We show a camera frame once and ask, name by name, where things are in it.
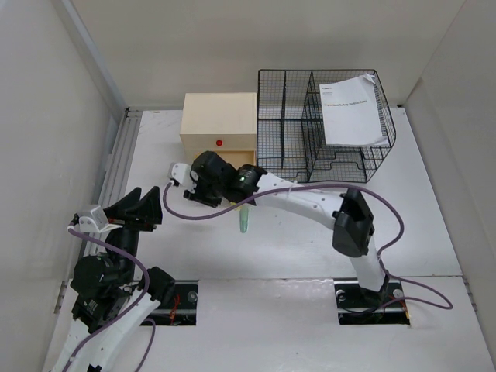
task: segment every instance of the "green object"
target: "green object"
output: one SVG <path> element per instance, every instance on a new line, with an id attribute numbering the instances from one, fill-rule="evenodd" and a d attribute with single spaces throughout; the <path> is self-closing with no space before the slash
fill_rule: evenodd
<path id="1" fill-rule="evenodd" d="M 248 214 L 250 213 L 250 207 L 245 204 L 241 205 L 239 209 L 239 230 L 244 234 L 248 231 Z"/>

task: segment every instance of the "white wall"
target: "white wall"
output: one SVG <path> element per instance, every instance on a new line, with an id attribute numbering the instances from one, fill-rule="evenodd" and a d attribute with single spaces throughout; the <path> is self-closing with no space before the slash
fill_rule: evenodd
<path id="1" fill-rule="evenodd" d="M 496 360 L 496 2 L 467 0 L 407 101 Z"/>
<path id="2" fill-rule="evenodd" d="M 463 0 L 74 0 L 130 105 L 256 91 L 261 68 L 376 68 L 404 103 Z"/>
<path id="3" fill-rule="evenodd" d="M 109 110 L 50 0 L 0 0 L 0 370 L 40 370 Z"/>

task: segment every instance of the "paper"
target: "paper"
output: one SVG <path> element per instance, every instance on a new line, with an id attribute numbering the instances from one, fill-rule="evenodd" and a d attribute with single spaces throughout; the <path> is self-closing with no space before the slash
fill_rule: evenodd
<path id="1" fill-rule="evenodd" d="M 380 146 L 388 143 L 381 129 L 374 85 L 374 77 L 369 74 L 320 85 L 326 144 Z"/>

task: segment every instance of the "white table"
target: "white table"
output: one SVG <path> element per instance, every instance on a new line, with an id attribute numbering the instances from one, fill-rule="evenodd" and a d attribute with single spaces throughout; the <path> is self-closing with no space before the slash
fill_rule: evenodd
<path id="1" fill-rule="evenodd" d="M 411 326 L 339 325 L 329 277 L 354 272 L 332 249 L 331 232 L 263 208 L 251 209 L 246 234 L 239 232 L 235 212 L 207 222 L 185 222 L 165 212 L 156 232 L 141 234 L 138 257 L 177 279 L 200 279 L 198 322 L 158 327 L 143 371 L 494 371 L 405 112 L 397 108 L 392 114 L 398 140 L 367 184 L 406 223 L 405 238 L 384 254 L 384 261 L 391 272 L 422 277 L 421 282 L 449 297 L 454 310 L 408 302 Z M 180 122 L 181 111 L 143 113 L 127 191 L 140 186 L 146 192 L 154 185 L 163 190 L 169 163 L 184 161 Z M 170 193 L 178 211 L 212 212 L 181 195 L 178 189 Z M 396 221 L 378 203 L 369 203 L 381 244 L 396 233 Z M 406 295 L 438 301 L 417 287 L 406 284 L 404 289 Z M 75 297 L 69 289 L 45 371 L 65 340 Z M 150 328 L 142 327 L 115 370 L 134 370 L 149 337 Z"/>

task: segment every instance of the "wire basket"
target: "wire basket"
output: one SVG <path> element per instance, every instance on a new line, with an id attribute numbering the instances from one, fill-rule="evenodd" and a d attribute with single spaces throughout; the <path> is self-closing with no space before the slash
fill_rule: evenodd
<path id="1" fill-rule="evenodd" d="M 330 146 L 319 85 L 370 74 L 383 136 L 380 146 Z M 260 70 L 257 165 L 298 182 L 368 182 L 394 145 L 396 130 L 375 70 Z"/>

